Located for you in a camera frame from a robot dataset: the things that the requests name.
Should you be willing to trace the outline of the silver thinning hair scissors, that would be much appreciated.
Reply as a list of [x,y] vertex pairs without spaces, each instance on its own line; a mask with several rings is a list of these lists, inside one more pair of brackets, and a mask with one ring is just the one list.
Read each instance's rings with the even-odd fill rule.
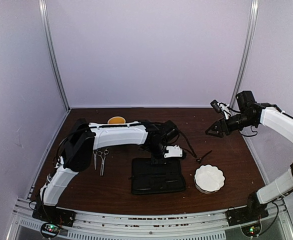
[[105,150],[99,150],[97,152],[97,155],[100,157],[101,159],[101,166],[100,166],[100,172],[99,175],[102,177],[104,175],[104,171],[105,171],[105,162],[106,162],[106,158],[107,155],[109,154],[109,149],[106,148]]

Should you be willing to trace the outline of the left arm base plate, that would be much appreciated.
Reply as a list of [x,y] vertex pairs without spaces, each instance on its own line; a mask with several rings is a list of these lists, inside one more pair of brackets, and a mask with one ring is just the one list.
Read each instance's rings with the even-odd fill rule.
[[39,206],[32,213],[34,219],[58,226],[72,227],[76,213],[72,210],[56,208],[55,206]]

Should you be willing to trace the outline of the black hair clip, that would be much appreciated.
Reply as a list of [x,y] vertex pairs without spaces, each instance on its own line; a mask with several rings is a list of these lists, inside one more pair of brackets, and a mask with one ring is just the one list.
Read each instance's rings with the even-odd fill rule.
[[207,157],[210,153],[212,153],[212,150],[206,152],[203,156],[201,156],[200,158],[196,159],[195,161],[197,163],[201,163],[204,160],[204,158]]

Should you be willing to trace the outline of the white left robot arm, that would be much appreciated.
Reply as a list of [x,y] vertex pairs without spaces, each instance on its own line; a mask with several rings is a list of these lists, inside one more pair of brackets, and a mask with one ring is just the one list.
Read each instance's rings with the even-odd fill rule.
[[59,212],[55,206],[60,196],[73,178],[90,166],[94,151],[113,146],[138,145],[156,161],[181,158],[184,154],[182,148],[170,144],[178,135],[177,126],[170,120],[102,124],[78,119],[71,133],[58,147],[53,173],[47,176],[36,195],[39,214],[47,222],[54,222],[58,218]]

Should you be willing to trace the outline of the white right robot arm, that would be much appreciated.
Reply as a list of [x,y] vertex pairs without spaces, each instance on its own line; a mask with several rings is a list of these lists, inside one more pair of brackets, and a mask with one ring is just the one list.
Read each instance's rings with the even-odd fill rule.
[[[257,102],[250,90],[239,92],[235,98],[237,109],[217,100],[210,103],[218,114],[222,114],[222,118],[205,131],[206,135],[223,138],[248,127],[262,127],[260,139],[274,151],[271,153],[265,150],[264,153],[268,157],[284,154],[292,158],[287,161],[287,170],[283,170],[281,175],[249,196],[242,215],[246,220],[253,221],[262,213],[262,206],[293,192],[293,117],[276,104]],[[288,148],[289,152],[285,153],[281,147]]]

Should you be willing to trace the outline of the black zippered tool case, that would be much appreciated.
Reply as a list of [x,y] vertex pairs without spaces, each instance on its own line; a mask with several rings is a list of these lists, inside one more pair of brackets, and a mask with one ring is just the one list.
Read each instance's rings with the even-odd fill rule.
[[162,163],[152,163],[151,158],[134,158],[131,162],[131,193],[154,195],[186,190],[181,160],[175,157]]

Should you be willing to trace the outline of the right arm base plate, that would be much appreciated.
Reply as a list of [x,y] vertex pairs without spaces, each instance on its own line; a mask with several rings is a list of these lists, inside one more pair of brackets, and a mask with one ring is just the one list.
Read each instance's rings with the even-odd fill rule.
[[269,216],[269,213],[266,209],[258,212],[249,212],[247,206],[240,208],[230,207],[226,212],[226,219],[229,226],[243,225],[250,222],[256,222],[260,219],[266,218]]

